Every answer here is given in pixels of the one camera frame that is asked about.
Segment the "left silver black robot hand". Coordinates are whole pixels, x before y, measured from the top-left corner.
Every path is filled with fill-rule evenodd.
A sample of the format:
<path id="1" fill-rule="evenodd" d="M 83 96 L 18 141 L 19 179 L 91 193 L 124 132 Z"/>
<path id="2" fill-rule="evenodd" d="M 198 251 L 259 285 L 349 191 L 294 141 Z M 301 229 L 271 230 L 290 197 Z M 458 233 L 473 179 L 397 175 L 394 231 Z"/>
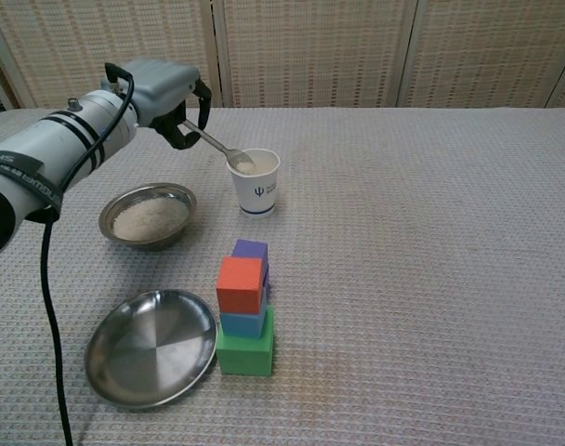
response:
<path id="1" fill-rule="evenodd" d="M 133 76 L 132 102 L 138 125 L 161 135 L 174 149 L 186 150 L 199 139 L 205 129 L 212 103 L 212 91 L 203 82 L 198 68 L 173 61 L 134 59 L 123 69 Z M 199 100 L 198 124 L 188 134 L 178 129 L 186 121 L 186 100 L 193 95 Z"/>

